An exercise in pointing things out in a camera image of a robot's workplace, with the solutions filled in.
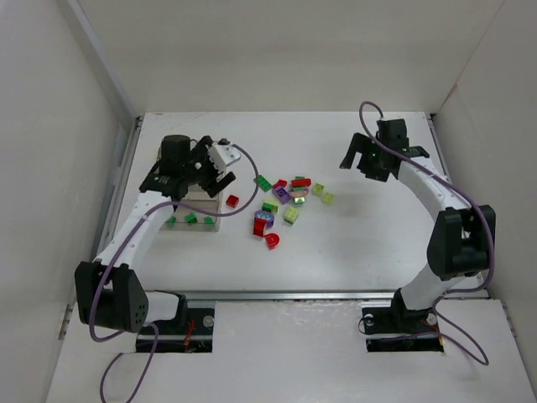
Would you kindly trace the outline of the long red lego brick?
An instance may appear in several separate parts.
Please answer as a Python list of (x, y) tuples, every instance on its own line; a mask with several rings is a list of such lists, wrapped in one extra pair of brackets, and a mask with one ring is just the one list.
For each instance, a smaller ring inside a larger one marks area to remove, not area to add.
[(311, 186), (310, 178), (295, 178), (290, 182), (293, 188), (303, 188)]

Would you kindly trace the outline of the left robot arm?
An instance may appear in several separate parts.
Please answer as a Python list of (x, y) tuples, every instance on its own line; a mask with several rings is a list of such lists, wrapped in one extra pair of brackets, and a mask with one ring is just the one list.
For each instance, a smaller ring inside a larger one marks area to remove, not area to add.
[(197, 141), (184, 135), (167, 135), (159, 157), (138, 188), (128, 218), (112, 241), (91, 261), (75, 271), (78, 314), (90, 329), (104, 327), (115, 332), (139, 332), (149, 323), (150, 303), (164, 304), (164, 321), (179, 316), (181, 296), (151, 296), (142, 287), (135, 266), (142, 262), (156, 235), (172, 217), (190, 187), (199, 186), (217, 196), (236, 176), (228, 167), (241, 153), (226, 139), (204, 136)]

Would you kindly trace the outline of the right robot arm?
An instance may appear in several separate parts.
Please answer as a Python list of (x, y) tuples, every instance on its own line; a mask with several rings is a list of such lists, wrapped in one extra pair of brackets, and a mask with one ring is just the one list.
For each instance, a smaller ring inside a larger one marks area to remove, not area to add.
[(466, 277), (488, 269), (495, 241), (496, 212), (472, 204), (447, 181), (421, 146), (412, 146), (402, 118), (378, 120), (370, 138), (352, 136), (341, 164), (357, 167), (368, 179), (393, 177), (410, 189), (434, 221), (426, 249), (425, 267), (397, 289), (388, 308), (366, 310), (373, 318), (370, 334), (417, 332), (432, 312), (435, 300)]

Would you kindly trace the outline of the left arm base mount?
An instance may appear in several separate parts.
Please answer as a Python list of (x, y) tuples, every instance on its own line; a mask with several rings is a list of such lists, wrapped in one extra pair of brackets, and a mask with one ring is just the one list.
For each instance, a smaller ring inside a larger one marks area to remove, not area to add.
[(147, 323), (158, 328), (156, 353), (211, 353), (215, 303), (189, 301), (184, 294), (149, 292)]

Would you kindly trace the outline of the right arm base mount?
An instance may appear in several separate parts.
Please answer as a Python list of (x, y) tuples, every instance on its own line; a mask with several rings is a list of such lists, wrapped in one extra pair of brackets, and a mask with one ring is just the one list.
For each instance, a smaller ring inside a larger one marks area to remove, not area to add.
[(437, 315), (408, 310), (399, 291), (388, 306), (363, 306), (358, 329), (369, 353), (444, 352)]

